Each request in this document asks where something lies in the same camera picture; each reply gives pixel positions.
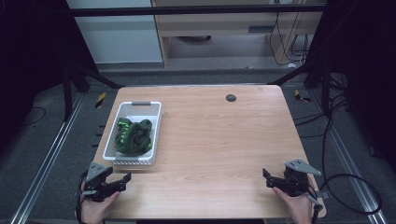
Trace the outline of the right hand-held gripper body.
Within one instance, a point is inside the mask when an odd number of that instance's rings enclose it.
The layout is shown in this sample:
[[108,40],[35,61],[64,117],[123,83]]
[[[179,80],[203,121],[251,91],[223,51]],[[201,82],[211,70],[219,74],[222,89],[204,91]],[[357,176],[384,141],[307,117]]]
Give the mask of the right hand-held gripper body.
[[283,188],[283,191],[291,197],[308,192],[308,175],[321,175],[321,171],[300,159],[286,161],[285,166],[286,187]]

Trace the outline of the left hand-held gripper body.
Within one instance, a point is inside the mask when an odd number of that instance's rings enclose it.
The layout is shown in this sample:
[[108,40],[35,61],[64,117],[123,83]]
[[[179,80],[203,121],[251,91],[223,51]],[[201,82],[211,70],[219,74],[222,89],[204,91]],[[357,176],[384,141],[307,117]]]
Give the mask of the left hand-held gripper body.
[[96,162],[92,162],[85,176],[85,185],[82,195],[94,202],[102,202],[111,195],[107,194],[106,178],[113,173],[112,167],[106,167]]

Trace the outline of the dark green cloth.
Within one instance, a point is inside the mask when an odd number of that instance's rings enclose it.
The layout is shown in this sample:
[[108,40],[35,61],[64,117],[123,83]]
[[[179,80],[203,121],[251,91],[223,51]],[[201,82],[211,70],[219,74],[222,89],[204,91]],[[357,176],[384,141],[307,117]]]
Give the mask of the dark green cloth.
[[149,137],[151,129],[152,122],[149,119],[132,122],[127,118],[119,118],[115,137],[116,151],[133,156],[149,152],[152,149],[152,141]]

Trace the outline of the white plastic basket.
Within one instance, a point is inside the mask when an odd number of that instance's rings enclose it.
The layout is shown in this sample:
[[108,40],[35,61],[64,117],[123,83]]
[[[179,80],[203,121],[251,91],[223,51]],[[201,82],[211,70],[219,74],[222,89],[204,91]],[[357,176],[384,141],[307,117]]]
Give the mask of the white plastic basket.
[[[152,129],[149,135],[152,141],[152,149],[149,152],[140,156],[133,156],[121,154],[116,151],[115,137],[119,118],[127,118],[132,122],[149,119],[152,122]],[[162,104],[160,102],[122,102],[113,120],[103,152],[103,159],[111,161],[115,165],[152,165],[156,157],[161,119]]]

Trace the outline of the person's left hand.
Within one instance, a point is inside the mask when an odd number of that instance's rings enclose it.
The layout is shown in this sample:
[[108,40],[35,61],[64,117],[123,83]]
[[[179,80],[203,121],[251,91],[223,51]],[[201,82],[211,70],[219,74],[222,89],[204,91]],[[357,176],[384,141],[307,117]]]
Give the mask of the person's left hand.
[[120,192],[116,191],[103,202],[94,202],[84,200],[80,206],[80,217],[84,224],[102,224],[106,217],[106,213],[111,204],[113,204],[120,196]]

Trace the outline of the person's right hand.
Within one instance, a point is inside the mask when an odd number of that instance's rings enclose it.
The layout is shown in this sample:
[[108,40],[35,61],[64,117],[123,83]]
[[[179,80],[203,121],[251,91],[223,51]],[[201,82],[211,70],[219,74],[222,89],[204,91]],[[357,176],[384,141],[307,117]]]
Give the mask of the person's right hand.
[[273,192],[287,206],[292,220],[296,224],[312,224],[312,203],[305,195],[290,197],[281,189],[274,187]]

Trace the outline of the black metal stand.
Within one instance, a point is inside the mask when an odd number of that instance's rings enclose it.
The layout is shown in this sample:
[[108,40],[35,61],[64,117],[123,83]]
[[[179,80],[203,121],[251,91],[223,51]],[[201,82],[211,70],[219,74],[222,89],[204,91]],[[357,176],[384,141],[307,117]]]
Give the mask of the black metal stand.
[[62,71],[64,87],[64,121],[68,121],[73,112],[71,85],[74,84],[78,92],[87,92],[90,84],[85,77],[92,77],[112,89],[122,88],[117,84],[99,74],[98,71],[83,66],[79,63],[69,63]]
[[304,85],[310,89],[316,87],[321,83],[321,109],[326,117],[331,116],[330,110],[330,64],[325,60],[310,59],[307,60],[304,65],[292,70],[285,76],[269,82],[269,85],[280,86],[286,83],[288,80],[297,77],[302,73],[307,73],[307,77],[304,80]]

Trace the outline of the dark curtain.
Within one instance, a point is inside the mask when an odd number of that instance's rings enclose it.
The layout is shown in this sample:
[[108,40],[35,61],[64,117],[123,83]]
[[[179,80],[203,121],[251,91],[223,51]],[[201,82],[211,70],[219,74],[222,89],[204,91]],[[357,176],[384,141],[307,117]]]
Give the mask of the dark curtain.
[[310,54],[346,75],[348,100],[396,172],[396,0],[327,0]]
[[96,71],[88,46],[66,0],[0,0],[0,153],[16,134],[41,91],[63,82],[49,26],[77,63]]

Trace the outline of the white cabinet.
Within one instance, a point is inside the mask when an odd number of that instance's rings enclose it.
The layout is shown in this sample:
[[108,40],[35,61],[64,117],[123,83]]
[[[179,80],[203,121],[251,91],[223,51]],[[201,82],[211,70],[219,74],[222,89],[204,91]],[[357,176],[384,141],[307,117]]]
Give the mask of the white cabinet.
[[[66,0],[71,9],[151,7],[150,0]],[[161,63],[153,16],[75,17],[97,64]]]

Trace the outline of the light wooden desk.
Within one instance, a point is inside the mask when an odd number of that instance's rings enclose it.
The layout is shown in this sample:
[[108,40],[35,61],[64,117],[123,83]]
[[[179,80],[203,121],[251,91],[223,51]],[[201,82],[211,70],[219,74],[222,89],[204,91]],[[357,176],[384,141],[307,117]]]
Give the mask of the light wooden desk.
[[[312,5],[327,0],[150,0],[155,7]],[[277,63],[284,63],[297,35],[312,35],[320,12],[158,15],[159,36],[258,35],[267,36]]]

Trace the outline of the silver floor rail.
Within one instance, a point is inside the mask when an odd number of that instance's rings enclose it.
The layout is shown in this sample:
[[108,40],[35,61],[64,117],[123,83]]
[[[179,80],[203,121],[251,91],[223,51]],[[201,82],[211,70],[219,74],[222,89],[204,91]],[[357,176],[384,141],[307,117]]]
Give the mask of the silver floor rail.
[[[324,110],[321,107],[321,102],[319,101],[320,97],[318,96],[318,93],[315,93],[314,91],[309,91],[309,92],[319,112],[324,112]],[[330,120],[326,118],[323,118],[323,121],[327,125],[329,124]],[[355,164],[355,162],[352,160],[351,156],[347,152],[347,148],[344,145],[339,133],[335,129],[335,126],[332,127],[329,126],[328,128],[326,128],[325,136],[330,136],[330,139],[332,140],[332,144],[335,148],[335,152],[337,153],[340,162],[343,164],[343,167],[346,170],[346,172],[348,174],[361,177],[361,172],[358,166]],[[380,207],[379,199],[375,198],[376,196],[373,188],[369,187],[367,183],[363,183],[363,181],[357,179],[356,177],[349,177],[349,178],[352,178],[350,180],[352,187],[354,188],[361,202],[364,212],[366,213],[371,211],[374,212],[376,208]],[[372,224],[388,224],[388,221],[385,218],[385,215],[383,214],[380,208],[376,213],[367,216]]]
[[52,142],[52,145],[50,146],[45,159],[41,163],[41,166],[38,169],[32,184],[30,185],[30,188],[27,190],[18,209],[15,211],[11,220],[9,221],[9,224],[26,223],[35,205],[35,202],[48,179],[52,167],[58,158],[58,155],[64,145],[65,139],[77,118],[84,98],[85,95],[83,93],[77,94],[76,100],[72,104],[72,111],[69,118],[62,123],[59,132],[57,133],[54,141]]

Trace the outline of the black horizontal frame bar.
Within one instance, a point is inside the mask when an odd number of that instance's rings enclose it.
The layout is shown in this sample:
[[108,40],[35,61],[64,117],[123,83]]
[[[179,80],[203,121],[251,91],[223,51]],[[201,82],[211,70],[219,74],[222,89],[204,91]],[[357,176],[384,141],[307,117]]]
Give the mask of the black horizontal frame bar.
[[74,17],[146,16],[146,15],[197,15],[230,13],[320,12],[326,4],[314,5],[241,5],[241,6],[190,6],[190,7],[120,7],[69,9]]

